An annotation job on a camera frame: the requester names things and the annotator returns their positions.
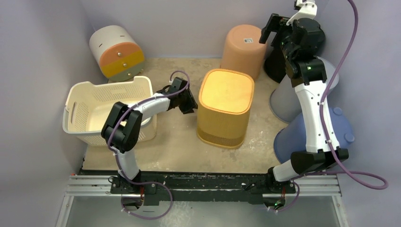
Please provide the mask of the orange capybara bin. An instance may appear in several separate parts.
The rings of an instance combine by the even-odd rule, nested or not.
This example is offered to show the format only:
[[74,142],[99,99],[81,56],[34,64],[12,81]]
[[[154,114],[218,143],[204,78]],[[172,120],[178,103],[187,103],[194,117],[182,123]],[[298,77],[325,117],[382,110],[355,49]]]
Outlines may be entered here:
[[253,25],[238,25],[226,35],[220,68],[238,71],[257,80],[267,45],[259,43],[261,29]]

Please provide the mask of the black plastic bin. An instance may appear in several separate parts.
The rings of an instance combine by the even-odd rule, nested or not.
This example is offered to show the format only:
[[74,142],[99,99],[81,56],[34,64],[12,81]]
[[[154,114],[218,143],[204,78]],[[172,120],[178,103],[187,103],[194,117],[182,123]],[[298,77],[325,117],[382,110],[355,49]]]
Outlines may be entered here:
[[272,66],[270,54],[265,60],[264,70],[274,81],[280,83],[287,73],[289,73],[291,78],[301,78],[302,76],[306,75],[307,66],[316,64],[317,58],[306,61],[290,61],[289,58],[286,58],[284,65]]

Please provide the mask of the yellow mesh basket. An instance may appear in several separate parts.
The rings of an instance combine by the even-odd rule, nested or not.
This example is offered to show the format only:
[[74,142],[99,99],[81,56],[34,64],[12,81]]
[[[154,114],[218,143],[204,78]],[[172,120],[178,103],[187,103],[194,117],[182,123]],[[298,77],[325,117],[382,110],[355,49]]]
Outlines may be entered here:
[[246,136],[254,95],[254,80],[233,70],[206,73],[199,90],[197,136],[204,143],[239,148]]

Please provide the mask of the grey plastic bin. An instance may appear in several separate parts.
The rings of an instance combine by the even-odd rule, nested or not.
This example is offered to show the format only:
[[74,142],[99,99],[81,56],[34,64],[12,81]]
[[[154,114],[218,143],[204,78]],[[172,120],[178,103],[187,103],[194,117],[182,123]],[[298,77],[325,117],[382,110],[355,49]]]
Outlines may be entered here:
[[[336,67],[328,60],[317,57],[324,63],[326,70],[326,84],[331,80]],[[329,93],[336,87],[339,82],[339,74],[330,86]],[[301,104],[296,95],[295,88],[292,87],[292,79],[286,75],[279,86],[272,92],[269,99],[269,105],[274,115],[285,123],[292,122],[301,112]]]

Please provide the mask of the white mesh basket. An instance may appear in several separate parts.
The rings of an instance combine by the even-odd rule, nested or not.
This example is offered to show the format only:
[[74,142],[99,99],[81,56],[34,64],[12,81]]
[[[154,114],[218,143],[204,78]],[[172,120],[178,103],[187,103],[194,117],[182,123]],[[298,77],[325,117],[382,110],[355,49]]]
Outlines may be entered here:
[[112,106],[118,101],[132,105],[152,95],[151,80],[145,76],[102,85],[77,83],[70,89],[65,104],[63,130],[90,146],[106,146],[101,130]]

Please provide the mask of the blue plastic bucket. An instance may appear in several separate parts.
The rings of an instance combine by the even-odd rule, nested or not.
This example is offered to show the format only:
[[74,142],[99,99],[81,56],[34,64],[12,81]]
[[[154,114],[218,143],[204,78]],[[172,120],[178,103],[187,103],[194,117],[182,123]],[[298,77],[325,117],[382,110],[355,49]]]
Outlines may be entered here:
[[[330,107],[330,116],[336,138],[341,148],[348,148],[355,141],[351,124],[342,109]],[[293,152],[305,152],[306,130],[303,114],[300,113],[286,128],[275,137],[273,143],[274,153],[280,163],[290,160]]]

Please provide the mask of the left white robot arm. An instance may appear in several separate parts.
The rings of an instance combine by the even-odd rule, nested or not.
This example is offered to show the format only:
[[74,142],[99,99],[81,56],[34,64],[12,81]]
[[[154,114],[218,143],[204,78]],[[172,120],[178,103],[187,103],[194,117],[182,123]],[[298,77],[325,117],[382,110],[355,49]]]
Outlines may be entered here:
[[134,154],[142,122],[159,113],[179,108],[182,114],[191,114],[198,108],[188,79],[175,77],[171,84],[153,96],[135,104],[116,102],[103,125],[101,136],[115,157],[122,186],[128,193],[136,193],[146,185],[137,176],[140,169]]

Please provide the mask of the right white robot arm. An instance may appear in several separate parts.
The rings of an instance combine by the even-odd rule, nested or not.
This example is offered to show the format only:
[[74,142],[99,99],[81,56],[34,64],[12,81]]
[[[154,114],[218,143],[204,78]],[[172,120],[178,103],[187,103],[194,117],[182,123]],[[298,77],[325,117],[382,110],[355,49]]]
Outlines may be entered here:
[[266,174],[266,188],[278,192],[295,177],[340,164],[349,152],[336,138],[327,104],[330,85],[324,63],[316,56],[325,37],[320,24],[305,17],[290,22],[288,17],[273,13],[259,42],[266,43],[271,32],[276,33],[272,46],[281,50],[286,74],[300,102],[306,133],[305,149],[293,152],[290,160],[271,167]]

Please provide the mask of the white drawer container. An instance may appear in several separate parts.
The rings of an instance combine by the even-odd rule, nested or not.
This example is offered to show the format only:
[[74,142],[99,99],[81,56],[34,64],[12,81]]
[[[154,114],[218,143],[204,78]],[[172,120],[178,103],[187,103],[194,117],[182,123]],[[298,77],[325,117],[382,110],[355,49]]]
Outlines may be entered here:
[[121,26],[105,26],[95,31],[89,47],[102,74],[112,82],[126,81],[143,72],[144,52]]

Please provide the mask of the aluminium mounting rail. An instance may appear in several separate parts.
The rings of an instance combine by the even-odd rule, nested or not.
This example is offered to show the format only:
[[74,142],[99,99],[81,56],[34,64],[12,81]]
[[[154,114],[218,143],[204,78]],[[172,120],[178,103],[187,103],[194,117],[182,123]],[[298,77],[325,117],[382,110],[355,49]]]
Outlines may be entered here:
[[[217,186],[196,185],[183,189],[170,187],[170,192],[237,192],[242,189],[243,183],[235,188],[218,188]],[[300,196],[341,196],[338,178],[333,175],[306,176],[296,179],[290,184]],[[68,180],[65,196],[124,196],[140,197],[139,192],[113,192],[112,183],[106,175],[73,175]]]

